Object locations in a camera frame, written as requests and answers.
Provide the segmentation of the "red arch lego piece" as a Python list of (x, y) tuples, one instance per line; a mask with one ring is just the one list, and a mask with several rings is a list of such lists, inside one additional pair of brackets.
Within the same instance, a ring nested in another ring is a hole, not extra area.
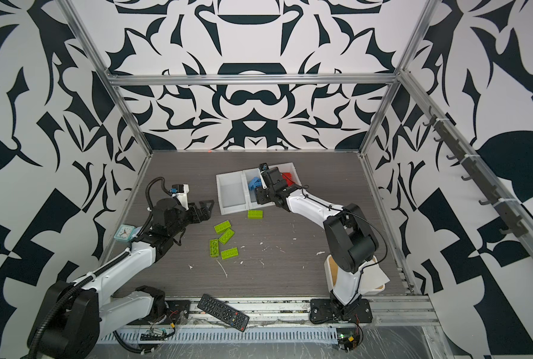
[(293, 181), (291, 173), (283, 172), (281, 173), (282, 177), (284, 178), (285, 182), (288, 186), (295, 185), (296, 183)]

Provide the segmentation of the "blue lego brick large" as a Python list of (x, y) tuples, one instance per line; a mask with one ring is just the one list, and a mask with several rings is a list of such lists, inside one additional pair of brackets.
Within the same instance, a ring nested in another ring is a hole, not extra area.
[(250, 191), (254, 191), (256, 190), (256, 188), (261, 188), (261, 187), (262, 187), (262, 181), (260, 177), (253, 177), (248, 183), (248, 188)]

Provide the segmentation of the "green lego brick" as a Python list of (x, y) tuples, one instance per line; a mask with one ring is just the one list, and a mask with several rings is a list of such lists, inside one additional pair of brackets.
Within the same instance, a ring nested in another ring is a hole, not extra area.
[(216, 258), (220, 255), (220, 242), (218, 239), (211, 239), (209, 242), (210, 257)]
[(230, 221), (223, 221), (214, 226), (214, 230), (217, 234), (224, 233), (226, 230), (232, 227)]
[(223, 260), (228, 260), (228, 259), (231, 259), (231, 258), (234, 258), (234, 257), (238, 257), (239, 256), (239, 251), (238, 251), (237, 247), (229, 248), (229, 249), (226, 249), (224, 251), (221, 251), (220, 255), (221, 255), (221, 258)]
[(247, 212), (247, 218), (248, 219), (263, 219), (264, 218), (264, 212), (262, 210), (249, 210)]
[(219, 241), (221, 244), (226, 245), (234, 235), (235, 232), (231, 228), (229, 228), (224, 233), (222, 233), (222, 235), (219, 237)]

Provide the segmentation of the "green lego brick bottom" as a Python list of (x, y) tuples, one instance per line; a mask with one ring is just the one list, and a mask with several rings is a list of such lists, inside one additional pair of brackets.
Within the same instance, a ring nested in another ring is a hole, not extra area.
[(223, 260), (228, 260), (228, 259), (231, 259), (231, 258), (234, 258), (234, 257), (238, 257), (239, 256), (239, 251), (238, 251), (237, 247), (229, 248), (229, 249), (226, 249), (224, 251), (221, 251), (220, 255), (221, 255), (221, 258)]

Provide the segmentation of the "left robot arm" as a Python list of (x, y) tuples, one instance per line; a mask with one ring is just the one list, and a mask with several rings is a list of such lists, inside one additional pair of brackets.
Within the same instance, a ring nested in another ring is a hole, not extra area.
[(121, 254), (72, 282), (52, 285), (28, 336), (27, 357), (85, 358), (100, 339), (131, 322), (164, 320), (169, 308), (162, 290), (141, 286), (123, 298), (113, 294), (174, 245), (181, 245), (187, 226), (209, 220), (213, 208), (213, 200), (159, 200)]

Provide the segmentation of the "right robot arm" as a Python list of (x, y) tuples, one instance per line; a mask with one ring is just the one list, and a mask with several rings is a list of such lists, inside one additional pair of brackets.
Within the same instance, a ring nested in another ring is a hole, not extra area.
[(337, 311), (353, 308), (366, 294), (377, 294), (390, 281), (376, 257), (383, 235), (351, 203), (340, 206), (322, 200), (284, 178), (277, 167), (259, 165), (262, 186), (255, 195), (260, 204), (274, 203), (287, 212), (301, 215), (323, 228), (329, 247), (325, 262), (330, 302)]

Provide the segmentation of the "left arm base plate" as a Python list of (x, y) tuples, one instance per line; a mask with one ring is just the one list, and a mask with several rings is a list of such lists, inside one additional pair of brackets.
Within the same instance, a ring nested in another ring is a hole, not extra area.
[(171, 300), (166, 301), (166, 314), (160, 325), (183, 325), (190, 318), (191, 301)]

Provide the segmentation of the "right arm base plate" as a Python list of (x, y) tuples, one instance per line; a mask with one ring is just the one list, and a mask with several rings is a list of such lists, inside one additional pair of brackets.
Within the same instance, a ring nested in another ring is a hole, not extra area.
[(362, 323), (373, 321), (370, 302), (358, 298), (352, 304), (342, 305), (336, 299), (311, 299), (309, 320), (315, 325), (325, 323)]

